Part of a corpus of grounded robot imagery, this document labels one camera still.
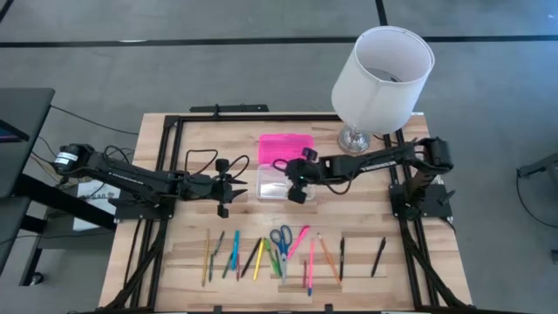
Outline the dark laptop screen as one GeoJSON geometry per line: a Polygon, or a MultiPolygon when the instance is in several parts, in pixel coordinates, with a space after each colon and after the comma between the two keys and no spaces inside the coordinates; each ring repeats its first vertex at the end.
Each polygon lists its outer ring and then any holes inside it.
{"type": "Polygon", "coordinates": [[[0,143],[27,142],[29,135],[0,119],[0,143]]]}

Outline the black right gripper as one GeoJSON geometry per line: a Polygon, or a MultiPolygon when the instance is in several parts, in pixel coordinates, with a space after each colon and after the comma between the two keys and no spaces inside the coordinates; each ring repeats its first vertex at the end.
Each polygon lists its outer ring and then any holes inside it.
{"type": "Polygon", "coordinates": [[[305,147],[302,158],[290,160],[287,163],[285,173],[292,185],[288,191],[290,201],[304,204],[307,193],[303,191],[308,185],[325,184],[325,163],[317,158],[317,151],[305,147]]]}

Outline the pink colored pencil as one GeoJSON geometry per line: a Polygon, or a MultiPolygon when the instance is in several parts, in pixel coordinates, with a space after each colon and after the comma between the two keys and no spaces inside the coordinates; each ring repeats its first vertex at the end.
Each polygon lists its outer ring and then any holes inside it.
{"type": "Polygon", "coordinates": [[[310,266],[308,278],[308,296],[311,297],[313,293],[313,269],[314,269],[314,253],[315,253],[315,240],[310,239],[310,266]]]}

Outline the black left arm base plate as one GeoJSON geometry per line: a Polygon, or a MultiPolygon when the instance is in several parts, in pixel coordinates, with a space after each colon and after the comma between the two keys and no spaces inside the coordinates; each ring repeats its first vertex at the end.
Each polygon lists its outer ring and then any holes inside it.
{"type": "Polygon", "coordinates": [[[121,199],[111,199],[109,203],[116,207],[114,216],[118,220],[165,220],[174,216],[175,200],[157,205],[121,199]]]}

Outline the blue handled scissors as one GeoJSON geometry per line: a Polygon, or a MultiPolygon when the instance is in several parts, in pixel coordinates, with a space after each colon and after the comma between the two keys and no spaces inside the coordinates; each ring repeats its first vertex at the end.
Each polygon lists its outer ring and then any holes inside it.
{"type": "Polygon", "coordinates": [[[292,232],[289,226],[282,225],[279,229],[273,229],[269,233],[271,241],[279,251],[279,265],[281,268],[282,284],[287,283],[287,266],[289,246],[292,244],[292,232]]]}

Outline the pink highlighter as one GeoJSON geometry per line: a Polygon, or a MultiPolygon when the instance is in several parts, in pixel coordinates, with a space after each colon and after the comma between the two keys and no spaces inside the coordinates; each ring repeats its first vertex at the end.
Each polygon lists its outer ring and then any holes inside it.
{"type": "Polygon", "coordinates": [[[296,249],[300,246],[302,240],[308,234],[309,230],[310,230],[309,225],[305,225],[302,227],[298,237],[296,238],[295,242],[292,244],[292,246],[289,249],[289,253],[287,254],[288,259],[290,259],[294,255],[296,249]]]}

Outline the yellow highlighter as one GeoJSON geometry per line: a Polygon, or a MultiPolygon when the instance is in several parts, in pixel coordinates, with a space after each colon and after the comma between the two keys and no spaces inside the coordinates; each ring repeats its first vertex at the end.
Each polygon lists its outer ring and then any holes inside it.
{"type": "Polygon", "coordinates": [[[255,261],[255,270],[254,270],[254,274],[253,274],[253,280],[254,281],[257,280],[259,270],[261,268],[262,252],[263,252],[263,246],[264,246],[263,238],[260,238],[260,241],[258,243],[259,243],[259,245],[258,245],[256,261],[255,261]]]}

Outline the black desk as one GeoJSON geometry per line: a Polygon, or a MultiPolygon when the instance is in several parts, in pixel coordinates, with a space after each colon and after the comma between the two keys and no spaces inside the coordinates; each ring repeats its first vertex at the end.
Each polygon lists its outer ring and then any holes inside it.
{"type": "MultiPolygon", "coordinates": [[[[27,214],[32,202],[77,217],[86,202],[24,173],[51,108],[51,88],[0,88],[0,119],[29,135],[27,142],[0,143],[0,275],[21,229],[41,236],[48,222],[27,214]]],[[[108,216],[104,229],[115,231],[108,216]]]]}

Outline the white box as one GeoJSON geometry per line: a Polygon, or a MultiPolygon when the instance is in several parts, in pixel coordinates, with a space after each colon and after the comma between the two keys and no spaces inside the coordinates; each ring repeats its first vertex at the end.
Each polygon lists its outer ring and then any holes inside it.
{"type": "Polygon", "coordinates": [[[76,197],[86,202],[85,210],[74,218],[72,230],[81,232],[101,228],[101,222],[115,220],[116,206],[110,200],[117,200],[121,190],[108,183],[92,180],[78,184],[76,197]]]}

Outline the orange pencil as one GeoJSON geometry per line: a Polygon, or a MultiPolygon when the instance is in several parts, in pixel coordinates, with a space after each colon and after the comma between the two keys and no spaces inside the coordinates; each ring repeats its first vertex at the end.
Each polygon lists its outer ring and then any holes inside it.
{"type": "Polygon", "coordinates": [[[338,284],[339,286],[341,286],[342,284],[341,284],[341,279],[340,279],[339,273],[338,273],[337,268],[336,268],[336,265],[335,265],[335,263],[334,263],[334,261],[333,261],[333,259],[332,259],[332,256],[331,256],[331,254],[330,254],[330,252],[329,252],[329,250],[328,250],[328,248],[327,248],[327,245],[326,245],[326,243],[325,243],[325,241],[324,241],[324,239],[323,239],[321,233],[318,232],[316,235],[317,235],[317,238],[318,238],[318,240],[319,240],[319,242],[320,242],[320,245],[321,245],[321,247],[322,247],[322,250],[323,250],[323,253],[324,253],[325,257],[326,257],[326,260],[327,260],[327,262],[328,262],[328,264],[329,264],[329,266],[330,266],[330,268],[331,268],[331,270],[332,270],[332,273],[333,273],[333,275],[334,275],[334,278],[335,278],[337,284],[338,284]]]}

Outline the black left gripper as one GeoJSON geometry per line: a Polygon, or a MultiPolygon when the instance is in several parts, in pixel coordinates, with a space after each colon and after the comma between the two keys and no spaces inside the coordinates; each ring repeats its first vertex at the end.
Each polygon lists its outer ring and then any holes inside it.
{"type": "Polygon", "coordinates": [[[234,198],[247,192],[247,189],[232,191],[231,184],[248,184],[240,181],[227,173],[229,161],[218,159],[215,168],[218,171],[216,177],[206,174],[191,174],[185,177],[180,184],[180,199],[182,201],[214,200],[218,201],[217,215],[220,218],[228,218],[229,212],[225,208],[234,198]]]}

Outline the green mechanical pencil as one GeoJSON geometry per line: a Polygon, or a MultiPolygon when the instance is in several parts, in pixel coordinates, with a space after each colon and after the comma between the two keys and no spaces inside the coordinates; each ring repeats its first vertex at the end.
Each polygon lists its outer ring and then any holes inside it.
{"type": "Polygon", "coordinates": [[[274,271],[275,274],[276,274],[276,260],[275,260],[275,258],[274,258],[274,255],[272,254],[270,242],[269,242],[269,240],[268,240],[267,238],[263,238],[263,240],[264,240],[264,248],[265,248],[265,250],[267,251],[267,253],[268,253],[268,255],[269,255],[269,259],[270,259],[270,262],[271,262],[271,266],[272,266],[272,268],[273,268],[273,271],[274,271]]]}

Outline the black stand leg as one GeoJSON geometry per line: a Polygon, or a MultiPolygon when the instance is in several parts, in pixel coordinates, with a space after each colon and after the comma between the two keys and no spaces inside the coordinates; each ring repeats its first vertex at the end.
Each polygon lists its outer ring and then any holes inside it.
{"type": "Polygon", "coordinates": [[[549,156],[542,158],[529,165],[521,166],[517,169],[517,174],[520,178],[526,178],[531,174],[545,172],[554,165],[558,165],[558,153],[550,154],[549,156]]]}

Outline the lamp with white shade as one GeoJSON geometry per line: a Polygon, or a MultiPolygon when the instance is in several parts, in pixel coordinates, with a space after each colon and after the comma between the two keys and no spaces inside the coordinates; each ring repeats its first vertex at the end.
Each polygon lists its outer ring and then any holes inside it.
{"type": "Polygon", "coordinates": [[[331,91],[331,104],[344,122],[340,148],[361,154],[371,135],[404,126],[434,65],[431,47],[407,29],[378,26],[362,33],[331,91]]]}

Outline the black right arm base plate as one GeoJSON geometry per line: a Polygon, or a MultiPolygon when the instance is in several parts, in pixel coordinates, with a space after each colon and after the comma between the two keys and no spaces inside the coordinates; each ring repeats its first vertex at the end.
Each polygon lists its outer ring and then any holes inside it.
{"type": "Polygon", "coordinates": [[[449,200],[455,194],[455,190],[448,192],[442,184],[432,184],[425,190],[423,201],[418,205],[412,205],[405,199],[405,188],[402,185],[394,185],[389,188],[392,213],[396,217],[403,217],[408,221],[417,220],[420,217],[449,218],[453,216],[449,200]]]}

